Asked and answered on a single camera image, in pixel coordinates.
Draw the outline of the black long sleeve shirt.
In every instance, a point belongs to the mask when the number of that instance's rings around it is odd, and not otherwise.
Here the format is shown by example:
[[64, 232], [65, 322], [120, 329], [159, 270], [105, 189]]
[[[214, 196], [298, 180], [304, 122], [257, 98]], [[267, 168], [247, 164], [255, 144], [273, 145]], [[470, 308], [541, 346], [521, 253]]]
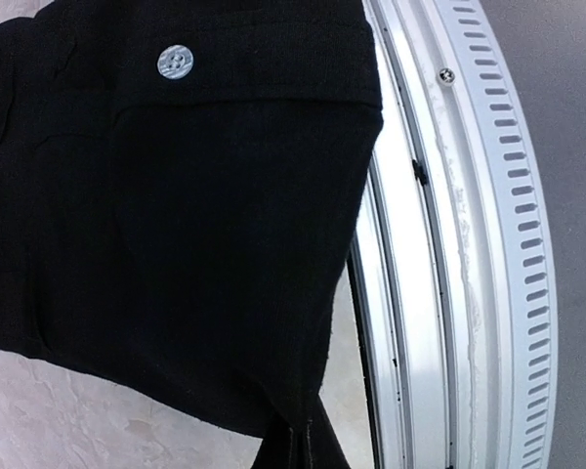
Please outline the black long sleeve shirt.
[[346, 467], [319, 391], [382, 125], [358, 1], [0, 23], [0, 350]]

